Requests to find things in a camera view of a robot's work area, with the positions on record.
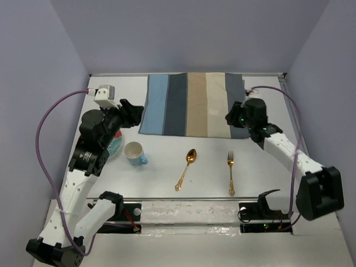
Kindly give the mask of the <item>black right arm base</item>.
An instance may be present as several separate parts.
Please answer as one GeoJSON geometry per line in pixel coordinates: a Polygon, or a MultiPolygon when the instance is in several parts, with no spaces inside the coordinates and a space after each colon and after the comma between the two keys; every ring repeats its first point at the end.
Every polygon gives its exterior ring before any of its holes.
{"type": "Polygon", "coordinates": [[[272,210],[266,197],[280,189],[265,191],[259,194],[255,202],[239,204],[237,217],[240,221],[242,234],[257,233],[292,233],[290,219],[280,210],[272,210]]]}

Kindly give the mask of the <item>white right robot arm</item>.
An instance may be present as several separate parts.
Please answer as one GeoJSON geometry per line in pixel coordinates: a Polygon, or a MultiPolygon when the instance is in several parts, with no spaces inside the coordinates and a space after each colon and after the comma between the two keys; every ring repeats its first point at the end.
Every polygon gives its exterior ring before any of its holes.
{"type": "Polygon", "coordinates": [[[344,208],[340,171],[311,159],[270,123],[264,100],[236,101],[225,118],[230,126],[248,129],[251,140],[291,172],[286,210],[312,221],[344,208]]]}

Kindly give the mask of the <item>striped blue beige cloth placemat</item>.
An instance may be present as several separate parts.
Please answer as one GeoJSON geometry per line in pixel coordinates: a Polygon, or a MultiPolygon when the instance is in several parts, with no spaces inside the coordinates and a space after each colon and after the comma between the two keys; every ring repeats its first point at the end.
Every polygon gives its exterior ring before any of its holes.
{"type": "Polygon", "coordinates": [[[227,124],[234,102],[245,98],[241,74],[151,74],[147,78],[143,135],[246,139],[245,128],[227,124]]]}

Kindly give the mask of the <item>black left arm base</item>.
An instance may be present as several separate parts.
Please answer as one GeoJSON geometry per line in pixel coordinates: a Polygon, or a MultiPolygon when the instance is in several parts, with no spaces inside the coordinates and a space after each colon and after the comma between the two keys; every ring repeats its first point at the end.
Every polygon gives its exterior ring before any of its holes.
{"type": "Polygon", "coordinates": [[[115,214],[97,231],[98,234],[140,234],[141,208],[140,202],[125,202],[122,213],[115,214]]]}

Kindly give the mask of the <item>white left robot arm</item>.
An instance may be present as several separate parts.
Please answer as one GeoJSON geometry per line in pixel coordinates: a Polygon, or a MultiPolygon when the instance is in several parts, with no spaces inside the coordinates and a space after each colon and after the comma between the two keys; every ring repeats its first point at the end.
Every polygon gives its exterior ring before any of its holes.
{"type": "Polygon", "coordinates": [[[143,112],[143,106],[121,99],[119,105],[82,115],[63,189],[56,192],[57,206],[39,237],[26,246],[36,260],[52,266],[80,266],[92,250],[97,231],[108,219],[122,216],[123,197],[110,191],[102,193],[83,218],[80,213],[109,158],[114,136],[121,128],[138,126],[143,112]]]}

